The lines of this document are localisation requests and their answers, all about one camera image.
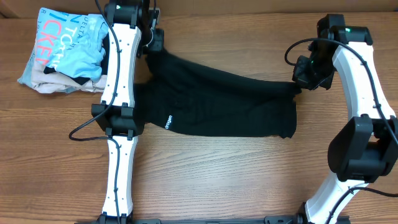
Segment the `black t-shirt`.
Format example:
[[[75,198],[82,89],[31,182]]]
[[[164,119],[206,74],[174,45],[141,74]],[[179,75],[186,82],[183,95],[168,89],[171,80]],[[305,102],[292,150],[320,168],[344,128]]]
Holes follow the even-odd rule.
[[[152,78],[134,87],[138,118],[175,133],[291,138],[297,127],[292,82],[242,77],[179,58],[149,54]]]

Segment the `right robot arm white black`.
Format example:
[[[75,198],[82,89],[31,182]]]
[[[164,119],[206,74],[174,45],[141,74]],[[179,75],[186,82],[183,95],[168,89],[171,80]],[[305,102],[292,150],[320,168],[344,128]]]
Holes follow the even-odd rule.
[[[367,27],[347,26],[343,15],[328,14],[308,48],[310,56],[294,63],[293,81],[308,90],[327,89],[339,75],[348,122],[328,147],[328,177],[288,222],[348,223],[341,215],[345,206],[397,161],[397,116],[382,90]]]

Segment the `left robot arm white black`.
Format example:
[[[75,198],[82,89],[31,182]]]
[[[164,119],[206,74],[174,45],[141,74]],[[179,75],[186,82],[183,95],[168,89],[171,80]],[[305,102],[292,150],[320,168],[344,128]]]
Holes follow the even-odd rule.
[[[106,198],[97,223],[132,223],[132,170],[138,136],[144,124],[134,116],[136,58],[163,47],[156,29],[159,9],[149,1],[110,1],[104,9],[109,23],[106,86],[91,114],[105,132],[109,168]]]

